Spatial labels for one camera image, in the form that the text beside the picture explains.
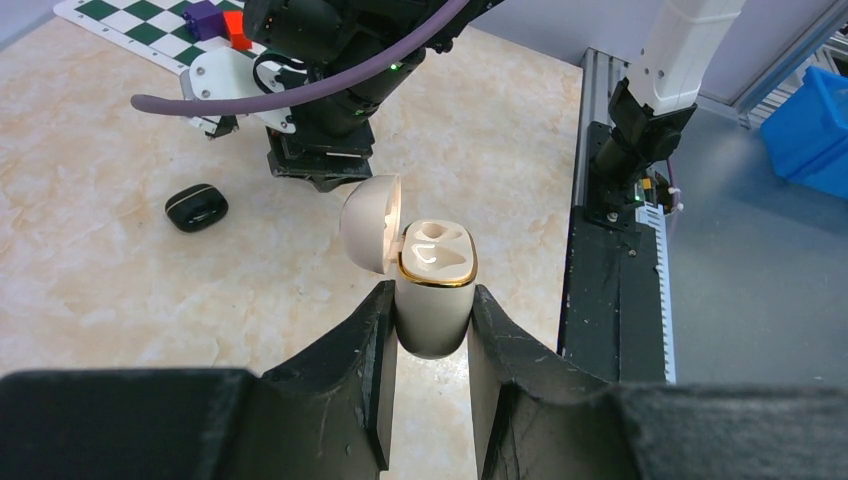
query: checkerboard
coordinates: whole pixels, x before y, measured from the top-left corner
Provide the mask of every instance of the checkerboard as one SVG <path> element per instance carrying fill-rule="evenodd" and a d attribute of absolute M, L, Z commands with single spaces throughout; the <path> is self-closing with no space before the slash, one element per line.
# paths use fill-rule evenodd
<path fill-rule="evenodd" d="M 241 10 L 244 2 L 211 0 L 221 10 Z M 140 55 L 176 74 L 191 65 L 200 54 L 222 47 L 230 41 L 216 37 L 198 41 L 185 28 L 185 0 L 66 0 L 53 9 L 67 19 L 110 42 Z M 265 47 L 253 43 L 254 58 Z"/>

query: black cable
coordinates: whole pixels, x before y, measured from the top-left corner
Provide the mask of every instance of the black cable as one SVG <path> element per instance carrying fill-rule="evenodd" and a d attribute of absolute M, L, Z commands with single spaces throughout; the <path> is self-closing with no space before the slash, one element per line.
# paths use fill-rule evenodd
<path fill-rule="evenodd" d="M 306 70 L 305 63 L 298 60 L 292 60 L 291 58 L 280 55 L 276 52 L 265 52 L 262 55 L 259 55 L 256 57 L 256 60 L 253 61 L 253 81 L 256 82 L 256 86 L 266 94 L 274 93 L 274 91 L 271 90 L 268 85 L 265 85 L 265 82 L 259 78 L 259 65 L 262 65 L 265 62 L 279 63 L 280 65 L 285 65 L 296 71 Z"/>

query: purple cube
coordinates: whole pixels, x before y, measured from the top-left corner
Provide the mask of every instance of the purple cube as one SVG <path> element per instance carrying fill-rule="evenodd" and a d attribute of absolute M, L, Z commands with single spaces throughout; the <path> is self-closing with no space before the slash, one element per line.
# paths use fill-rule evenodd
<path fill-rule="evenodd" d="M 183 10 L 186 29 L 198 40 L 226 36 L 224 12 L 208 0 L 187 5 Z"/>

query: marble tabletop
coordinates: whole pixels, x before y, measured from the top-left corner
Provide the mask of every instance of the marble tabletop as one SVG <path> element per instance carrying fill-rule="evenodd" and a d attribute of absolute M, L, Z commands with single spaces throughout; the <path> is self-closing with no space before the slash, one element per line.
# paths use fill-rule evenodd
<path fill-rule="evenodd" d="M 399 173 L 403 224 L 474 235 L 478 279 L 556 344 L 581 71 L 474 29 L 373 119 L 375 173 Z M 207 141 L 129 97 L 175 75 L 54 19 L 0 53 L 0 374 L 242 366 L 261 373 L 347 317 L 381 279 L 345 257 L 345 186 L 271 176 L 252 118 Z M 197 234 L 164 214 L 211 183 L 228 216 Z M 399 353 L 391 471 L 476 478 L 467 354 Z"/>

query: orange cube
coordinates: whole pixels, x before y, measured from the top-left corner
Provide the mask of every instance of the orange cube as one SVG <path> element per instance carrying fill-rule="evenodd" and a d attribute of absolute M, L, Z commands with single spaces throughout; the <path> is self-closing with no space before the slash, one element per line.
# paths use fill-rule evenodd
<path fill-rule="evenodd" d="M 244 34 L 244 13 L 240 11 L 224 12 L 227 36 L 235 50 L 250 50 L 253 42 Z"/>

